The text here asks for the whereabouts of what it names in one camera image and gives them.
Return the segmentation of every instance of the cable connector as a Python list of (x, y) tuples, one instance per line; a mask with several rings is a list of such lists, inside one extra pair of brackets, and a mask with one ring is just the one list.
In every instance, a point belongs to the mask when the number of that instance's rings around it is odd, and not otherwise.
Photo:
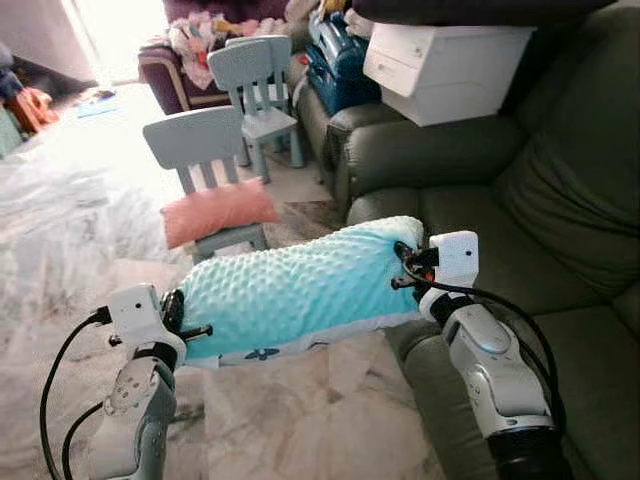
[(417, 269), (431, 269), (440, 265), (440, 253), (438, 247), (419, 248), (413, 250), (406, 243), (397, 241), (393, 245), (396, 256), (411, 267)]
[(93, 320), (94, 323), (101, 325), (108, 325), (113, 322), (113, 320), (111, 320), (111, 313), (109, 313), (109, 307), (106, 305), (98, 308), (89, 318)]

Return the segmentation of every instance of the light blue chair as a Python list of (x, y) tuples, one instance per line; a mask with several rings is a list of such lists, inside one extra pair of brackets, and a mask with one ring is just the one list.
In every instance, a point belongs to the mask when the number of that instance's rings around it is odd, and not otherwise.
[[(207, 56), (209, 68), (220, 90), (229, 92), (231, 104), (238, 115), (243, 116), (242, 134), (249, 147), (255, 172), (265, 182), (269, 181), (269, 172), (262, 152), (262, 145), (283, 135), (290, 136), (291, 165), (303, 167), (304, 159), (300, 151), (298, 121), (286, 113), (271, 106), (267, 79), (273, 73), (271, 49), (263, 40), (242, 42), (231, 45)], [(260, 92), (262, 108), (254, 94), (254, 83)], [(243, 112), (239, 89), (242, 88), (246, 110)], [(249, 158), (239, 155), (240, 165), (248, 165)]]
[[(218, 186), (212, 161), (223, 164), (228, 183), (238, 182), (233, 161), (243, 149), (241, 118), (234, 107), (213, 107), (181, 112), (165, 117), (142, 129), (147, 144), (162, 168), (176, 169), (185, 194), (196, 191), (189, 170), (198, 165), (207, 188)], [(266, 250), (267, 240), (262, 225), (255, 223), (227, 228), (197, 240), (193, 263), (215, 255), (230, 245), (249, 242), (256, 250)]]
[[(269, 102), (271, 102), (271, 105), (274, 107), (279, 108), (289, 115), (289, 91), (286, 88), (284, 72), (289, 67), (289, 61), (291, 60), (291, 37), (287, 35), (263, 35), (259, 37), (230, 38), (225, 43), (225, 46), (232, 47), (234, 45), (255, 41), (265, 41), (269, 44), (274, 82), (267, 85)], [(258, 103), (258, 107), (260, 107), (262, 96), (260, 95), (260, 88), (257, 85), (253, 86), (253, 95)]]

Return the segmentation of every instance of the black cable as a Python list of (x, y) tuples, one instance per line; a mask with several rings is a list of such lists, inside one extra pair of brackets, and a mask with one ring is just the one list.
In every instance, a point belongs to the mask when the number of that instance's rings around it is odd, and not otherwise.
[(501, 296), (496, 295), (495, 293), (487, 292), (485, 290), (481, 290), (478, 288), (461, 287), (457, 285), (447, 285), (444, 283), (434, 282), (432, 280), (429, 280), (425, 277), (422, 277), (412, 272), (409, 266), (407, 265), (406, 260), (402, 262), (402, 268), (407, 273), (407, 275), (409, 275), (412, 279), (414, 279), (417, 282), (423, 283), (431, 288), (436, 288), (438, 290), (443, 290), (447, 292), (463, 293), (465, 295), (473, 295), (476, 297), (487, 298), (489, 300), (494, 301), (495, 303), (498, 303), (506, 307), (507, 309), (516, 313), (520, 318), (522, 318), (522, 320), (524, 320), (524, 322), (529, 326), (529, 328), (531, 328), (533, 333), (536, 335), (538, 342), (540, 342), (540, 345), (542, 346), (542, 350), (544, 351), (544, 355), (547, 360), (547, 365), (549, 368), (548, 376), (549, 376), (549, 390), (551, 394), (551, 410), (552, 410), (551, 414), (553, 416), (553, 419), (556, 423), (558, 430), (562, 434), (564, 432), (564, 418), (562, 413), (559, 411), (561, 410), (560, 404), (562, 403), (562, 399), (560, 398), (560, 390), (558, 386), (558, 368), (556, 366), (556, 361), (555, 361), (555, 357), (553, 356), (551, 345), (549, 345), (547, 338), (544, 336), (544, 333), (542, 333), (542, 330), (540, 329), (538, 324), (535, 322), (535, 320), (527, 312), (525, 312), (520, 307), (518, 307), (516, 304), (511, 303), (509, 300), (502, 298)]
[(56, 375), (56, 371), (60, 366), (60, 362), (62, 361), (62, 357), (65, 352), (71, 345), (73, 339), (87, 326), (99, 323), (102, 325), (106, 325), (111, 322), (111, 316), (109, 315), (109, 309), (107, 307), (100, 307), (96, 310), (89, 318), (80, 323), (73, 331), (69, 334), (67, 339), (60, 347), (58, 354), (56, 355), (53, 364), (51, 365), (51, 369), (49, 370), (49, 375), (47, 376), (47, 381), (44, 384), (42, 389), (42, 396), (40, 397), (40, 442), (42, 443), (42, 453), (44, 455), (44, 460), (47, 464), (47, 469), (49, 470), (49, 475), (53, 480), (63, 480), (60, 476), (60, 472), (56, 467), (55, 460), (53, 459), (53, 454), (51, 453), (51, 445), (49, 444), (49, 434), (47, 432), (47, 402), (49, 400), (49, 391), (51, 390), (51, 385), (53, 384), (53, 379)]
[[(527, 343), (525, 343), (521, 338), (518, 338), (518, 343), (520, 344), (520, 348), (522, 349), (522, 351), (524, 351), (526, 357), (531, 362), (533, 362), (534, 366), (538, 370), (538, 373), (540, 374), (544, 382), (547, 384), (549, 391), (551, 391), (551, 379), (549, 378), (549, 374), (547, 373), (547, 370), (544, 368), (544, 365), (542, 364), (542, 361), (540, 360), (540, 358), (538, 358), (538, 356), (535, 354), (533, 349)], [(567, 412), (565, 411), (564, 401), (562, 400), (562, 396), (560, 394), (558, 394), (555, 406), (552, 405), (551, 407), (554, 409), (552, 414), (553, 414), (554, 422), (558, 429), (558, 433), (560, 434), (560, 436), (562, 436), (564, 434), (564, 430), (567, 424), (566, 423)]]
[(69, 461), (69, 452), (71, 450), (71, 442), (73, 441), (73, 434), (76, 433), (76, 430), (82, 425), (87, 418), (93, 415), (95, 412), (102, 408), (102, 402), (95, 404), (89, 410), (80, 415), (71, 428), (67, 432), (64, 437), (64, 442), (62, 444), (62, 470), (64, 472), (65, 480), (73, 480), (73, 475), (71, 474), (71, 462)]

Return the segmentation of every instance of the green sofa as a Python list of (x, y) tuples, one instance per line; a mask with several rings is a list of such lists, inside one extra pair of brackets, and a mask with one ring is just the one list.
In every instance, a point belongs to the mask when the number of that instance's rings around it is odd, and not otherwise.
[[(300, 63), (300, 56), (304, 54), (304, 38), (298, 38), (298, 50), (293, 50), (286, 81), (289, 92), (294, 92), (298, 83), (306, 76), (306, 67)], [(295, 114), (306, 134), (314, 160), (318, 163), (323, 183), (331, 194), (335, 192), (336, 175), (342, 148), (351, 133), (365, 125), (397, 122), (402, 115), (383, 103), (373, 103), (345, 108), (333, 117), (326, 112), (320, 96), (308, 82), (303, 82), (298, 90), (298, 100), (295, 104)], [(338, 202), (340, 213), (346, 215), (346, 203)]]
[[(355, 129), (337, 187), (349, 223), (411, 215), (427, 234), (477, 232), (476, 285), (533, 314), (554, 349), (575, 478), (632, 480), (640, 478), (640, 9), (599, 12), (554, 41), (545, 46), (552, 61), (531, 69), (533, 84), (510, 115)], [(535, 344), (521, 322), (490, 308)], [(414, 322), (387, 337), (448, 480), (495, 479), (438, 328)]]

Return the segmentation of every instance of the white drawer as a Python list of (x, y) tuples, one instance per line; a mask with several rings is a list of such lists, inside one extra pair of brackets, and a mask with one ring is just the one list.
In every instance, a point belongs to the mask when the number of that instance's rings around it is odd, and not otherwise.
[(364, 74), (380, 85), (408, 97), (418, 83), (420, 70), (384, 55), (369, 46), (363, 67)]
[(411, 67), (420, 68), (431, 47), (436, 30), (432, 27), (376, 23), (369, 48)]

